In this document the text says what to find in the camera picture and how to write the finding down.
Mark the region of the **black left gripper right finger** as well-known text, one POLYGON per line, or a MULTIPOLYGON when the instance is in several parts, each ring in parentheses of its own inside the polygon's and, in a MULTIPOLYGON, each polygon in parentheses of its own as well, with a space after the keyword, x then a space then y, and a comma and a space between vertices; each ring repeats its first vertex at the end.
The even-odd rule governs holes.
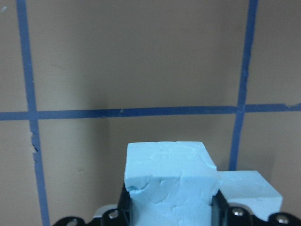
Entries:
POLYGON ((220 190, 212 197, 211 207, 211 226, 226 226, 229 204, 220 190))

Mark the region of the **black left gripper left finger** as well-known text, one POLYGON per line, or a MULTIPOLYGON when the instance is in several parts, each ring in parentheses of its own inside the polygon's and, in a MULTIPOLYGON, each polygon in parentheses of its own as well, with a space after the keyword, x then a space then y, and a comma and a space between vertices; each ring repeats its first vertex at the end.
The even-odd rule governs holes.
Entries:
POLYGON ((131 225, 131 206, 132 206, 132 200, 130 198, 129 192, 126 190, 125 184, 123 184, 120 197, 119 197, 118 206, 117 206, 118 226, 131 225))

